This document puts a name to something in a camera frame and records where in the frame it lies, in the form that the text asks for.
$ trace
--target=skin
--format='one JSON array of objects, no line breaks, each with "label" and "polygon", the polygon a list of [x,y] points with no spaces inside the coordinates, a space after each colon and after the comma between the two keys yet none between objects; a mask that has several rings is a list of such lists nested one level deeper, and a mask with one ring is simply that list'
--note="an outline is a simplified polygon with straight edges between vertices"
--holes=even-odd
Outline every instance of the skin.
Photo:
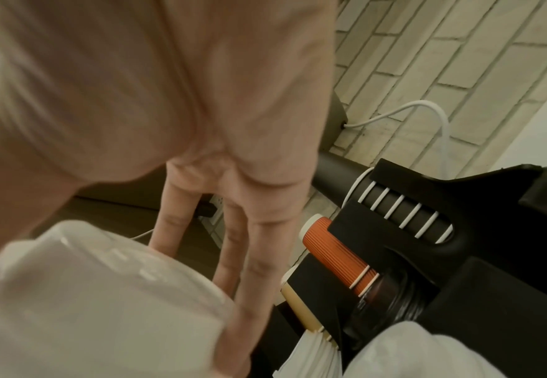
[{"label": "skin", "polygon": [[213,281],[242,278],[214,366],[245,374],[316,165],[335,6],[0,0],[0,248],[79,188],[167,162],[150,246],[175,256],[201,193],[224,198]]}]

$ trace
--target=white fabric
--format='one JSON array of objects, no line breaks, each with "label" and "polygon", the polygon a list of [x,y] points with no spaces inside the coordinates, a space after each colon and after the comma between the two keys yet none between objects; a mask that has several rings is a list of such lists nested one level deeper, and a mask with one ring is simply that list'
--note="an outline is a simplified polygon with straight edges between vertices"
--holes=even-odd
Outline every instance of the white fabric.
[{"label": "white fabric", "polygon": [[503,378],[458,340],[435,336],[412,322],[377,336],[350,363],[344,378]]}]

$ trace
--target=brick wall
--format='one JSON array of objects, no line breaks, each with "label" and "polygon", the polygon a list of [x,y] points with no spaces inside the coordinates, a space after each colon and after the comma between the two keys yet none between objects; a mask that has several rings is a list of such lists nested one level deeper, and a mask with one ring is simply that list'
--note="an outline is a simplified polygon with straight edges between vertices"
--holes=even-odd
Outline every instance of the brick wall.
[{"label": "brick wall", "polygon": [[[547,0],[373,0],[360,8],[350,30],[336,32],[335,92],[350,122],[412,100],[436,102],[451,121],[451,177],[490,169],[547,100]],[[436,116],[421,108],[344,130],[332,152],[438,177],[438,138]],[[302,223],[316,213],[337,208],[313,192]],[[215,227],[216,241],[224,228]],[[289,264],[304,255],[297,241]]]}]

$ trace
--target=black machine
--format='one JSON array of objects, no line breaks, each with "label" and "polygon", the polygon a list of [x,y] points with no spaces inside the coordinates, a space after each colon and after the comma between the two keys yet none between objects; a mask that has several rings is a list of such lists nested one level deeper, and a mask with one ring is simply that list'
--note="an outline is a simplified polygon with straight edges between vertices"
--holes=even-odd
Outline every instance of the black machine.
[{"label": "black machine", "polygon": [[[344,368],[377,334],[411,320],[509,378],[547,377],[547,168],[450,181],[385,160],[366,170],[321,152],[313,186],[345,203],[328,231],[381,279],[357,298],[309,255],[289,280],[338,342]],[[271,376],[300,334],[290,311],[275,308],[253,365]]]}]

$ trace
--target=electrical outlet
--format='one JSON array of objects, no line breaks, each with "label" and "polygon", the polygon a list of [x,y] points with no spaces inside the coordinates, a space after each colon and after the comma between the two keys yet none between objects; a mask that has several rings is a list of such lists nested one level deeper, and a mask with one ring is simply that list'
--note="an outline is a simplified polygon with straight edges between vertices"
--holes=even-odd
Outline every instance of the electrical outlet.
[{"label": "electrical outlet", "polygon": [[223,215],[223,198],[214,194],[209,202],[211,202],[217,208],[215,214],[213,214],[213,216],[209,218],[209,222],[211,222],[212,225],[215,225],[219,218],[221,218]]}]

